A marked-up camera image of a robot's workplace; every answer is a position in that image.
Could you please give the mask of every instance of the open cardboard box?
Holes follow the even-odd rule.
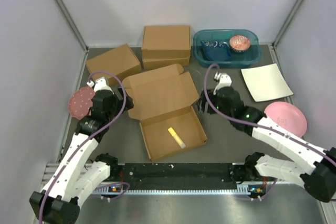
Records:
[[[189,72],[179,64],[143,72],[124,79],[133,99],[130,118],[140,127],[151,161],[185,152],[206,143],[206,135],[192,107],[198,93]],[[185,143],[181,149],[168,132],[172,127]]]

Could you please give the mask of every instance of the white wall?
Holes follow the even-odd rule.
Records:
[[[53,0],[0,0],[0,223],[28,223],[84,56]]]
[[[293,101],[306,115],[306,139],[336,147],[336,1],[305,0],[280,42],[284,75]]]
[[[140,46],[145,25],[244,28],[273,42],[296,0],[63,0],[89,46]]]

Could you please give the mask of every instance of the box lid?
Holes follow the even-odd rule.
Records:
[[[190,26],[146,26],[142,50],[190,50]]]
[[[116,76],[137,65],[140,65],[140,62],[127,44],[86,61],[90,73],[105,70]],[[108,74],[98,73],[93,76],[93,79],[97,80],[101,77],[111,78]]]
[[[129,76],[122,84],[134,103],[129,116],[138,120],[185,108],[198,99],[190,73],[183,73],[179,64]]]

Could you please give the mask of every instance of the table surface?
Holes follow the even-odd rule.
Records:
[[[254,65],[263,66],[272,63],[268,46],[261,47],[262,60]],[[99,55],[108,48],[90,49],[88,58]],[[141,59],[140,48],[133,48]],[[192,58],[190,66],[185,68],[194,80],[198,92],[206,69]],[[241,71],[225,69],[231,76],[233,87],[240,93],[245,104],[261,110],[272,103],[254,102],[249,94]],[[83,74],[81,87],[86,85],[89,75]],[[209,87],[215,83],[209,80]],[[200,163],[200,162],[244,162],[245,157],[253,152],[264,152],[276,158],[285,158],[270,146],[235,130],[229,122],[218,115],[201,114],[199,119],[208,137],[206,145],[166,159],[162,163]],[[78,120],[72,119],[66,141],[67,150]],[[100,153],[109,153],[118,158],[120,163],[150,163],[139,122],[124,113],[116,121],[92,153],[95,158]],[[237,196],[124,196],[117,201],[88,199],[83,205],[76,223],[258,223],[258,224],[315,224],[326,223],[321,204],[296,185],[276,185],[274,190],[262,202],[248,202]]]
[[[253,67],[273,63],[268,46],[262,45],[261,48],[263,50],[263,57],[261,61],[253,65]],[[141,49],[132,49],[137,57],[141,59]],[[110,48],[90,49],[88,59],[102,54],[107,50],[110,50]],[[191,63],[188,67],[185,67],[185,71],[190,72],[198,93],[201,93],[206,68],[201,67],[192,57]],[[233,82],[232,87],[239,92],[241,99],[246,105],[264,110],[270,103],[278,101],[254,102],[245,85],[240,69],[222,69],[222,71],[230,75]],[[88,76],[89,72],[85,69],[81,87],[86,85]],[[208,87],[215,87],[215,85],[212,78],[209,78]],[[206,145],[162,159],[158,161],[159,163],[238,163],[244,162],[245,157],[254,152],[263,152],[275,158],[285,158],[285,156],[269,145],[237,131],[226,119],[221,118],[217,114],[199,114],[198,117],[208,138]],[[64,153],[70,145],[77,122],[77,119],[73,118],[71,120]],[[127,113],[123,113],[115,124],[110,127],[110,130],[104,135],[101,143],[96,150],[93,151],[90,158],[95,159],[95,157],[101,153],[109,153],[117,157],[120,163],[151,162],[144,145],[139,122],[129,118]]]
[[[108,203],[89,198],[80,224],[324,224],[321,204],[294,185],[278,185],[262,201],[246,196],[123,196]]]

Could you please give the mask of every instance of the yellow marker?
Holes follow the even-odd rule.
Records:
[[[179,135],[177,135],[177,133],[173,130],[173,128],[169,128],[168,129],[169,133],[171,134],[171,136],[175,139],[175,141],[178,143],[178,145],[184,149],[185,148],[185,144],[183,143],[183,141],[180,139]]]

